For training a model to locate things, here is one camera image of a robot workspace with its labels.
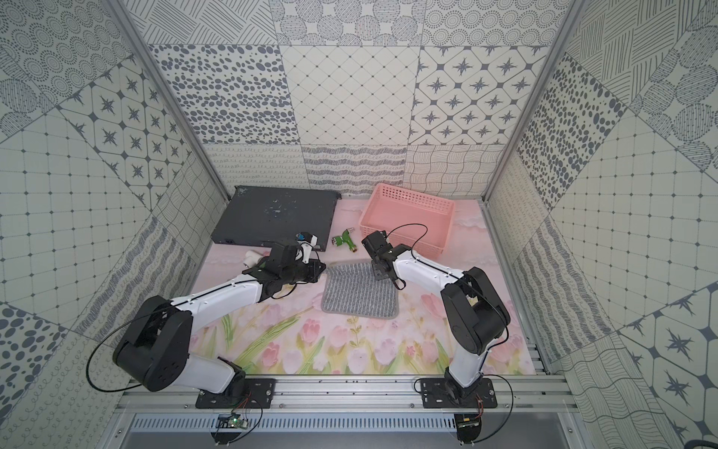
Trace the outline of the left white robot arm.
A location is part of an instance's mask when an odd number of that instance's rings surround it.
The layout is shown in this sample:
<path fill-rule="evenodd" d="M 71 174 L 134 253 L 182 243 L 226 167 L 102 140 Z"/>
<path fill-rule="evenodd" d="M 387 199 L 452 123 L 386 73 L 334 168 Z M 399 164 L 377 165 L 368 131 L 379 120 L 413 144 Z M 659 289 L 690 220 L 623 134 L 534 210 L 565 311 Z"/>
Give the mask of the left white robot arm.
<path fill-rule="evenodd" d="M 201 329 L 240 308 L 276 299 L 284 286 L 316 284 L 326 270 L 308 243 L 276 243 L 268 256 L 215 287 L 177 299 L 147 299 L 120 338 L 113 362 L 151 392 L 172 385 L 224 394 L 243 370 L 190 352 Z"/>

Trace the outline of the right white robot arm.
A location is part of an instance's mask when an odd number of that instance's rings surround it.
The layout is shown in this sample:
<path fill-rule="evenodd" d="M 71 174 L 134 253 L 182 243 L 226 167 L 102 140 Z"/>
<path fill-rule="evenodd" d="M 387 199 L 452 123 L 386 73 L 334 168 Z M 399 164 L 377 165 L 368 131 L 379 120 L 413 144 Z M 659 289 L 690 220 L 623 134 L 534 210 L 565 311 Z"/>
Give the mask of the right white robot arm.
<path fill-rule="evenodd" d="M 492 350 L 510 338 L 510 313 L 488 275 L 479 268 L 459 271 L 419 256 L 407 244 L 392 245 L 386 231 L 362 239 L 373 265 L 395 288 L 418 284 L 441 297 L 458 347 L 444 374 L 445 394 L 462 406 L 478 398 Z"/>

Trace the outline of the grey striped dishcloth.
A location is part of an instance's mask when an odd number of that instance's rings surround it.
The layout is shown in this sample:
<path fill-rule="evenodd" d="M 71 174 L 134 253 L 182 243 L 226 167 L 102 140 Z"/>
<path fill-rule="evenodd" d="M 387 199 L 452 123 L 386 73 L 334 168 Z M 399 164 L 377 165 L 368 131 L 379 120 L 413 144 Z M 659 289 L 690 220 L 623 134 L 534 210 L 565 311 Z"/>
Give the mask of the grey striped dishcloth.
<path fill-rule="evenodd" d="M 325 274 L 323 312 L 383 320 L 398 316 L 398 290 L 391 280 L 375 278 L 371 262 L 334 264 Z"/>

